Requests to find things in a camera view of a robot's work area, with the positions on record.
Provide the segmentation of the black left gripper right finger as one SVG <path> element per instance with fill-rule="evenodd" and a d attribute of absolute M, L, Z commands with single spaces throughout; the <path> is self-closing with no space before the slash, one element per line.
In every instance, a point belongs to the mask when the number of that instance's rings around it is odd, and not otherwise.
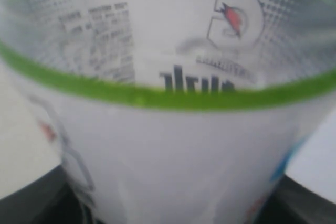
<path fill-rule="evenodd" d="M 265 204 L 256 223 L 335 224 L 335 204 L 286 176 Z"/>

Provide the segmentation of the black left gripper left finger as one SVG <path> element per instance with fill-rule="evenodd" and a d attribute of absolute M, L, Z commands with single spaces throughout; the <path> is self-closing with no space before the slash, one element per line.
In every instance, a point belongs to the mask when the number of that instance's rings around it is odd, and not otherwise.
<path fill-rule="evenodd" d="M 83 223 L 80 203 L 60 166 L 1 199 L 1 223 Z"/>

